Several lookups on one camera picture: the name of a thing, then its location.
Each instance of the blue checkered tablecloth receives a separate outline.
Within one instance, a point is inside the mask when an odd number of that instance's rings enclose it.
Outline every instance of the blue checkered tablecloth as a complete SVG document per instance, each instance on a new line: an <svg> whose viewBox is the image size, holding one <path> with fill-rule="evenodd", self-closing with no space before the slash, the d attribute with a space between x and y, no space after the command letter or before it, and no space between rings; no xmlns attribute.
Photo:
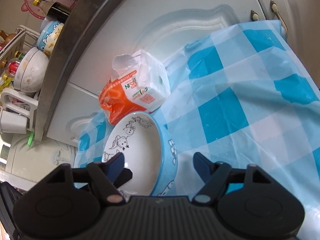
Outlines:
<svg viewBox="0 0 320 240"><path fill-rule="evenodd" d="M299 238L320 239L320 92L283 38L279 21L233 25L164 62L171 95L152 115L178 151L178 195L203 182L192 157L234 168L256 163L304 205ZM85 128L75 167L101 160L112 131L103 112Z"/></svg>

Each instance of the tissue package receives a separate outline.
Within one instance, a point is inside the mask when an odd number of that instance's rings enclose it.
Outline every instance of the tissue package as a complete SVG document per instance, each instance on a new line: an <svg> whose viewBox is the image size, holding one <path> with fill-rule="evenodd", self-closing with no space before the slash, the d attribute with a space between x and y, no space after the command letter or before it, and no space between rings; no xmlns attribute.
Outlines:
<svg viewBox="0 0 320 240"><path fill-rule="evenodd" d="M153 112L170 95L167 72L143 50L115 57L109 82L99 96L109 122L116 125L134 111Z"/></svg>

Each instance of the white cabinet door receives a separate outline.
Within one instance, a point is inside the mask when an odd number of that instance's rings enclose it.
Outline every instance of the white cabinet door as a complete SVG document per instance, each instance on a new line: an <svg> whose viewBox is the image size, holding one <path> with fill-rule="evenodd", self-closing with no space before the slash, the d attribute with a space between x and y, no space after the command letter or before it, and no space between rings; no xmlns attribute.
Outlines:
<svg viewBox="0 0 320 240"><path fill-rule="evenodd" d="M51 120L47 137L77 147L80 133L100 109L96 95L68 83Z"/></svg>
<svg viewBox="0 0 320 240"><path fill-rule="evenodd" d="M220 5L227 6L216 14ZM251 10L265 19L258 0L125 0L92 40L70 82L98 95L116 55L143 48L162 61L234 19L250 21Z"/></svg>

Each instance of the blue bowl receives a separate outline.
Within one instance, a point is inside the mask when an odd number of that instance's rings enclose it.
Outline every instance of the blue bowl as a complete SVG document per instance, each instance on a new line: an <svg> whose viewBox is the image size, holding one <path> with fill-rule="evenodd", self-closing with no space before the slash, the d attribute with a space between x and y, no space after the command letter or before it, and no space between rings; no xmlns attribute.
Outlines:
<svg viewBox="0 0 320 240"><path fill-rule="evenodd" d="M119 188L130 195L176 195L177 149L168 130L145 112L125 116L111 132L102 157L107 162L122 152L132 179Z"/></svg>
<svg viewBox="0 0 320 240"><path fill-rule="evenodd" d="M50 21L41 32L37 40L37 48L41 51L44 51L44 47L47 44L47 38L51 36L55 28L60 24L59 21Z"/></svg>

